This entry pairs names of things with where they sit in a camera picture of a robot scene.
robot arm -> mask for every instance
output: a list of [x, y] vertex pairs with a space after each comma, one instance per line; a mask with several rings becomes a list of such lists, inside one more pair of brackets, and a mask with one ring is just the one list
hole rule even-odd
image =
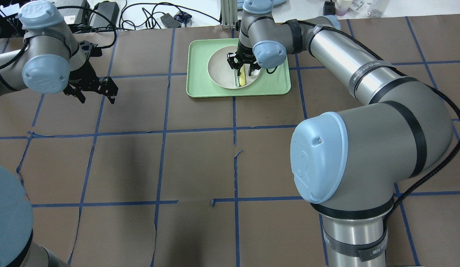
[[300, 123], [291, 168], [301, 196], [323, 215], [330, 266], [385, 267], [383, 216], [394, 203], [393, 184], [432, 169], [445, 154], [453, 130], [444, 103], [331, 27], [330, 17], [275, 25], [272, 0], [246, 0], [243, 9], [232, 68], [274, 68], [286, 54], [307, 50], [365, 105]]
[[[19, 11], [27, 29], [24, 51], [18, 59], [0, 68], [0, 96], [25, 88], [39, 93], [58, 93], [77, 97], [82, 91], [95, 91], [114, 103], [118, 88], [110, 77], [98, 78], [89, 63], [92, 44], [77, 42], [57, 8], [50, 2], [27, 3]], [[0, 54], [0, 66], [10, 62], [19, 51]]]

black power brick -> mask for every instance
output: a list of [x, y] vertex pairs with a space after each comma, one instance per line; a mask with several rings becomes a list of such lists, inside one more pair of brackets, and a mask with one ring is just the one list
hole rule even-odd
[[[118, 20], [118, 13], [119, 13], [119, 7], [116, 2], [101, 2], [98, 3], [98, 5], [95, 6], [95, 9], [98, 13], [104, 15], [105, 17], [108, 18], [108, 20], [111, 20], [114, 25], [116, 25], [116, 22]], [[93, 28], [98, 28], [98, 27], [110, 27], [108, 25], [109, 23], [103, 19], [101, 16], [98, 16], [96, 14], [93, 15], [90, 26]]]
[[161, 22], [164, 23], [164, 25], [167, 28], [180, 28], [181, 24], [175, 20], [169, 13], [165, 14], [160, 18]]
[[325, 1], [324, 3], [324, 16], [335, 15], [335, 2]]

small black object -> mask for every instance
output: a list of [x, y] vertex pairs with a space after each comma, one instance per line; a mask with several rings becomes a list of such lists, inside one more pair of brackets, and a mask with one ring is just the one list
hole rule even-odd
[[240, 26], [241, 26], [241, 20], [238, 20], [238, 21], [235, 23], [235, 30], [236, 30], [237, 32], [240, 31]]
[[[119, 13], [119, 7], [116, 2], [101, 2], [98, 3], [95, 6], [95, 10], [104, 15], [105, 17], [108, 18], [108, 20], [111, 20], [113, 24], [116, 25], [116, 22], [118, 20], [118, 13]], [[103, 19], [100, 16], [93, 16], [90, 22], [90, 25], [92, 28], [98, 28], [98, 27], [109, 27], [109, 22], [107, 22], [105, 19]]]
[[332, 1], [325, 1], [324, 3], [324, 16], [335, 15], [335, 3]]
[[162, 23], [164, 23], [164, 25], [167, 28], [180, 28], [181, 27], [181, 24], [177, 20], [174, 20], [174, 18], [169, 13], [162, 16], [160, 20]]
[[174, 20], [177, 20], [180, 23], [187, 23], [191, 19], [192, 15], [183, 11], [179, 11], [177, 12], [177, 14], [174, 15]]
[[98, 47], [98, 44], [91, 43], [89, 41], [79, 42], [80, 49], [85, 53], [86, 59], [90, 57], [100, 57], [103, 55], [101, 48]]

cable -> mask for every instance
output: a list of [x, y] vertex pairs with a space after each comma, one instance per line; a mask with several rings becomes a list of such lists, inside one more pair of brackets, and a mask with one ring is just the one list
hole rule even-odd
[[274, 68], [274, 70], [272, 70], [271, 72], [270, 72], [268, 69], [266, 69], [266, 73], [267, 73], [267, 74], [273, 74], [273, 73], [276, 71], [277, 68], [278, 68], [278, 66], [276, 66], [276, 67]]
[[[450, 98], [448, 98], [445, 94], [443, 94], [441, 91], [436, 90], [435, 88], [428, 86], [431, 91], [436, 93], [438, 96], [440, 96], [447, 104], [454, 110], [456, 113], [457, 117], [460, 120], [460, 109], [454, 104]], [[419, 179], [417, 182], [415, 182], [408, 190], [406, 190], [401, 196], [396, 200], [396, 202], [393, 204], [393, 208], [387, 213], [383, 219], [383, 223], [386, 225], [389, 217], [393, 214], [393, 211], [395, 208], [397, 208], [401, 202], [409, 196], [414, 190], [416, 190], [419, 186], [424, 184], [426, 181], [428, 181], [431, 177], [433, 177], [435, 174], [437, 174], [441, 169], [443, 169], [447, 164], [449, 164], [452, 159], [457, 155], [457, 153], [460, 151], [460, 139], [455, 145], [455, 147], [452, 149], [452, 151], [449, 153], [449, 155], [438, 165], [436, 168], [434, 168], [432, 171], [430, 171], [428, 174], [423, 176], [421, 179]]]
[[4, 13], [4, 11], [2, 9], [0, 9], [0, 12], [4, 15], [4, 18], [7, 20], [7, 22], [9, 22], [9, 24], [11, 25], [11, 27], [14, 28], [14, 30], [16, 31], [17, 35], [19, 36], [22, 36], [20, 34], [20, 32], [18, 31], [17, 27], [14, 25], [14, 23], [11, 21], [11, 19]]
[[[312, 24], [310, 22], [299, 22], [299, 23], [302, 23], [302, 24], [306, 24], [306, 25], [309, 25], [309, 26], [312, 26], [314, 27], [315, 24]], [[368, 47], [366, 47], [364, 44], [362, 44], [360, 41], [358, 41], [357, 39], [353, 38], [351, 35], [349, 34], [346, 34], [345, 32], [342, 32], [338, 29], [335, 29], [333, 27], [323, 27], [323, 29], [325, 30], [330, 30], [332, 32], [337, 32], [339, 34], [342, 34], [343, 36], [349, 38], [351, 41], [355, 42], [355, 44], [359, 45], [360, 47], [362, 47], [363, 49], [365, 49], [365, 51], [367, 51], [369, 54], [371, 54], [375, 59], [377, 60], [383, 60], [379, 55], [377, 55], [376, 53], [374, 53], [372, 50], [370, 50]], [[395, 70], [395, 72], [400, 75], [400, 76], [407, 76], [406, 74], [402, 73], [401, 71], [399, 70]], [[429, 86], [429, 85], [426, 85], [428, 86], [428, 88], [431, 89], [431, 91], [433, 91], [434, 93], [436, 93], [438, 96], [440, 96], [453, 110], [454, 112], [456, 113], [457, 117], [459, 118], [460, 120], [460, 109], [455, 105], [455, 103], [450, 100], [450, 98], [448, 98], [445, 94], [443, 94], [441, 91]], [[402, 203], [402, 201], [404, 199], [406, 199], [407, 196], [409, 196], [414, 190], [416, 190], [419, 186], [421, 186], [422, 184], [424, 184], [426, 181], [428, 181], [431, 177], [433, 177], [435, 174], [437, 174], [441, 169], [443, 169], [445, 166], [447, 166], [447, 164], [449, 164], [450, 161], [452, 161], [452, 159], [455, 157], [455, 155], [457, 155], [457, 153], [460, 151], [460, 139], [459, 141], [457, 142], [457, 144], [455, 145], [455, 147], [452, 149], [452, 151], [449, 153], [449, 155], [440, 163], [438, 164], [434, 169], [432, 169], [428, 174], [426, 174], [425, 176], [423, 176], [421, 179], [419, 179], [417, 182], [415, 182], [412, 186], [410, 186], [410, 188], [408, 190], [406, 190], [403, 194], [401, 194], [401, 196], [396, 200], [396, 202], [393, 204], [393, 207], [391, 208], [391, 210], [385, 215], [384, 219], [383, 219], [383, 223], [384, 223], [384, 227], [386, 228], [387, 226], [387, 222], [388, 222], [388, 219], [390, 218], [390, 216], [393, 214], [394, 210]]]
[[116, 43], [116, 40], [118, 39], [118, 35], [116, 34], [116, 25], [113, 22], [111, 22], [111, 20], [109, 20], [105, 15], [99, 13], [96, 10], [89, 9], [87, 7], [80, 7], [80, 6], [63, 6], [63, 7], [57, 7], [57, 9], [58, 10], [61, 10], [61, 9], [81, 9], [81, 10], [91, 11], [92, 13], [94, 13], [96, 15], [99, 15], [100, 17], [105, 19], [106, 22], [109, 23], [109, 25], [111, 25], [111, 28], [113, 28], [113, 33], [115, 34], [115, 37], [114, 37], [113, 42], [111, 44], [109, 44], [107, 46], [104, 46], [104, 47], [97, 47], [97, 48], [99, 48], [99, 49], [110, 48], [110, 47], [113, 47], [113, 45]]
[[6, 62], [5, 64], [2, 64], [0, 66], [0, 69], [3, 69], [9, 66], [10, 64], [14, 63], [18, 58], [20, 58], [25, 53], [25, 49], [27, 48], [28, 44], [29, 44], [29, 39], [25, 39], [24, 46], [21, 48], [21, 50], [10, 61]]
[[160, 2], [160, 3], [135, 3], [135, 4], [132, 4], [132, 5], [129, 5], [129, 6], [126, 6], [126, 5], [125, 5], [125, 7], [123, 7], [123, 9], [121, 10], [121, 15], [120, 15], [119, 21], [118, 21], [118, 25], [119, 25], [120, 27], [123, 27], [124, 22], [126, 22], [126, 20], [123, 20], [123, 14], [125, 13], [125, 11], [126, 11], [128, 8], [133, 7], [133, 6], [136, 6], [136, 5], [154, 5], [153, 11], [155, 10], [155, 7], [156, 7], [157, 5], [174, 6], [174, 7], [176, 7], [177, 9], [179, 9], [179, 11], [181, 11], [180, 9], [195, 11], [195, 12], [197, 12], [197, 13], [200, 13], [200, 14], [202, 14], [202, 15], [205, 15], [205, 16], [207, 16], [207, 17], [209, 17], [209, 18], [211, 18], [211, 19], [213, 19], [213, 20], [216, 20], [217, 22], [221, 23], [221, 20], [217, 20], [215, 17], [212, 17], [211, 15], [208, 15], [208, 14], [206, 14], [206, 13], [204, 13], [204, 12], [201, 12], [201, 11], [198, 11], [198, 10], [195, 10], [195, 9], [191, 9], [191, 8], [189, 8], [189, 7], [184, 7], [184, 6], [180, 6], [180, 5], [174, 5], [174, 4], [168, 3], [168, 2]]

black band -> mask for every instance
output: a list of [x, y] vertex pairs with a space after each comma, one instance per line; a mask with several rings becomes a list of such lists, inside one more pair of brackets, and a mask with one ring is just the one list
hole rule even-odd
[[376, 259], [386, 250], [386, 245], [388, 244], [387, 232], [388, 229], [385, 227], [383, 234], [377, 241], [366, 245], [342, 243], [333, 239], [325, 230], [323, 234], [325, 243], [331, 247], [332, 250], [349, 257], [359, 257], [361, 262], [365, 262]]
[[79, 52], [79, 50], [80, 50], [80, 46], [77, 46], [77, 50], [75, 50], [75, 51], [71, 54], [70, 58], [71, 58], [72, 56], [76, 55], [76, 54]]
[[391, 91], [393, 88], [396, 86], [400, 86], [403, 83], [409, 83], [409, 82], [416, 82], [418, 81], [417, 79], [413, 77], [401, 77], [399, 79], [396, 79], [394, 81], [389, 82], [387, 85], [383, 86], [377, 93], [373, 96], [372, 100], [370, 100], [370, 104], [378, 103], [384, 95], [386, 95], [389, 91]]
[[243, 34], [244, 36], [246, 36], [247, 38], [249, 38], [249, 36], [248, 36], [247, 34], [245, 34], [245, 33], [243, 32], [243, 30], [240, 31], [240, 32], [241, 32], [241, 34]]
[[57, 256], [55, 256], [55, 254], [53, 254], [50, 250], [47, 250], [45, 247], [42, 248], [45, 250], [45, 252], [47, 252], [47, 256], [49, 257], [49, 264], [47, 267], [60, 267], [59, 259]]
[[357, 81], [357, 83], [355, 83], [355, 86], [353, 88], [353, 96], [356, 100], [358, 100], [357, 98], [357, 95], [355, 94], [355, 92], [358, 90], [358, 86], [360, 85], [360, 83], [363, 81], [363, 78], [365, 78], [365, 76], [367, 76], [368, 74], [370, 74], [372, 71], [376, 70], [376, 69], [379, 69], [381, 67], [387, 67], [387, 68], [390, 68], [392, 70], [396, 70], [396, 68], [394, 66], [385, 66], [385, 65], [381, 65], [381, 66], [376, 66], [374, 68], [371, 68], [370, 70], [368, 70], [367, 72], [365, 72]]
[[25, 256], [27, 255], [27, 252], [29, 251], [30, 244], [32, 243], [32, 236], [33, 232], [30, 232], [30, 237], [29, 241], [27, 241], [27, 244], [25, 245], [24, 249], [21, 251], [21, 253], [6, 267], [20, 267], [22, 262], [25, 259]]
[[377, 207], [371, 208], [369, 210], [364, 211], [341, 211], [335, 210], [333, 208], [327, 208], [320, 204], [311, 203], [312, 207], [321, 214], [332, 218], [344, 219], [344, 220], [363, 220], [368, 218], [373, 218], [376, 216], [380, 216], [386, 211], [389, 211], [393, 206], [393, 198], [391, 198], [387, 203]]
[[246, 30], [249, 32], [249, 31], [250, 31], [250, 27], [251, 27], [255, 22], [257, 22], [257, 21], [259, 21], [259, 20], [265, 20], [265, 19], [270, 19], [270, 20], [274, 21], [274, 19], [273, 19], [272, 17], [268, 17], [268, 16], [259, 17], [258, 19], [253, 20], [253, 21], [248, 25], [248, 27], [247, 27]]
[[284, 22], [284, 24], [287, 24], [291, 29], [292, 46], [294, 47], [294, 52], [292, 54], [301, 53], [304, 46], [302, 43], [302, 30], [298, 20], [288, 20], [287, 22]]
[[9, 83], [7, 83], [6, 81], [4, 81], [3, 77], [1, 76], [1, 73], [0, 73], [0, 82], [6, 86], [9, 90], [11, 91], [15, 91], [15, 92], [18, 92], [18, 91], [21, 91], [21, 90], [17, 90], [15, 88], [13, 88], [12, 86], [9, 85]]
[[424, 136], [423, 129], [421, 128], [421, 125], [414, 116], [413, 112], [411, 112], [411, 110], [409, 110], [409, 108], [407, 108], [405, 105], [395, 101], [384, 101], [381, 103], [385, 103], [396, 109], [406, 120], [411, 131], [413, 132], [414, 142], [416, 144], [416, 165], [414, 166], [414, 171], [410, 178], [417, 176], [424, 169], [428, 155], [426, 137]]

